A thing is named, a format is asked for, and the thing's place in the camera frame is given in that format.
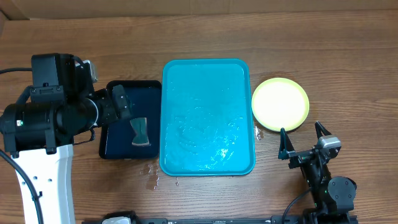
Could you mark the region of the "yellow-green plate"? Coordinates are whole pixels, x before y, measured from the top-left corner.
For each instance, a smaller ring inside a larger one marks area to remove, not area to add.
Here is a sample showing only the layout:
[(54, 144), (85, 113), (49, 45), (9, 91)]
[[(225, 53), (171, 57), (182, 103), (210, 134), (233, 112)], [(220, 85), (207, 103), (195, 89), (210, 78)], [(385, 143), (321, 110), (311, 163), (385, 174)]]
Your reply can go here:
[(292, 131), (306, 120), (310, 102), (298, 83), (287, 78), (270, 78), (254, 90), (251, 108), (257, 122), (268, 130)]

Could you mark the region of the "black water tray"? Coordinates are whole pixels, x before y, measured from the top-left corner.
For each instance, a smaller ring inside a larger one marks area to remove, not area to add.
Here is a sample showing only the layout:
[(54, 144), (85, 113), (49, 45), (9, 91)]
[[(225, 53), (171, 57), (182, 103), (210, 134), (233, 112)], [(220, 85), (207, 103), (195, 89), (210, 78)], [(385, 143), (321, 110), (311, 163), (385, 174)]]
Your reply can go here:
[[(131, 102), (132, 118), (119, 120), (101, 129), (99, 156), (103, 159), (154, 159), (160, 148), (160, 107), (162, 85), (157, 80), (114, 80), (108, 91), (122, 85)], [(134, 118), (147, 118), (148, 146), (133, 146)]]

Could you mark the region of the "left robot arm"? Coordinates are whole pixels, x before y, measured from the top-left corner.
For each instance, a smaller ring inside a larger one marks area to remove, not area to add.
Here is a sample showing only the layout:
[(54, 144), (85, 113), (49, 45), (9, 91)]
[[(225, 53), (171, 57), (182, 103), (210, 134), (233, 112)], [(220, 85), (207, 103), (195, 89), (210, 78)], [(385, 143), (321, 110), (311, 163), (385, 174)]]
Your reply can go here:
[(62, 86), (32, 88), (32, 102), (9, 105), (1, 116), (5, 150), (16, 171), (26, 223), (75, 223), (72, 195), (74, 137), (131, 116), (122, 85), (64, 96)]

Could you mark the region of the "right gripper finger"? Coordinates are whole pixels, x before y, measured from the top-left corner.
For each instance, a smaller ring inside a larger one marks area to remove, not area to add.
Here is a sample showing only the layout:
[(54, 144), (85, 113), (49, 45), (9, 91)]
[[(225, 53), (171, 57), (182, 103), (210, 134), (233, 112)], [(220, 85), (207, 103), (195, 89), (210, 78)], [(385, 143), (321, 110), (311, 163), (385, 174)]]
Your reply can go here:
[(294, 153), (295, 149), (288, 137), (288, 134), (284, 128), (280, 129), (280, 148), (278, 159), (286, 160), (290, 158), (290, 154)]
[(317, 137), (329, 136), (331, 132), (329, 132), (319, 121), (315, 122), (315, 131)]

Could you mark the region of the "teal plastic tray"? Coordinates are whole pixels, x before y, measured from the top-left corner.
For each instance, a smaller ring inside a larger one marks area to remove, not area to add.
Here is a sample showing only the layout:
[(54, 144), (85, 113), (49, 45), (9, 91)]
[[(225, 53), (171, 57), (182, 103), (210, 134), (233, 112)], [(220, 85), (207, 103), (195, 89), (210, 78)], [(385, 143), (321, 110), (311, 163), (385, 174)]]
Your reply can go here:
[(237, 58), (168, 62), (162, 73), (162, 170), (170, 176), (234, 176), (250, 173), (255, 164), (247, 64)]

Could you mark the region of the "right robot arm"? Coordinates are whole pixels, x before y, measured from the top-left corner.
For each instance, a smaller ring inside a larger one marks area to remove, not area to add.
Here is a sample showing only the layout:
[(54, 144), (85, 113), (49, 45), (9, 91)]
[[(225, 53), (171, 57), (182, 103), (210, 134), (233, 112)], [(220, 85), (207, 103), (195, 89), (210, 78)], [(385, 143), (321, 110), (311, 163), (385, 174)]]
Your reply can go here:
[[(356, 217), (349, 215), (354, 210), (357, 185), (348, 177), (332, 177), (327, 167), (341, 149), (341, 141), (329, 132), (320, 122), (315, 123), (318, 141), (306, 151), (297, 152), (287, 134), (280, 130), (278, 158), (288, 160), (291, 169), (299, 168), (308, 189), (289, 203), (276, 223), (357, 223)], [(314, 208), (305, 209), (301, 216), (288, 216), (288, 212), (301, 198), (312, 195)]]

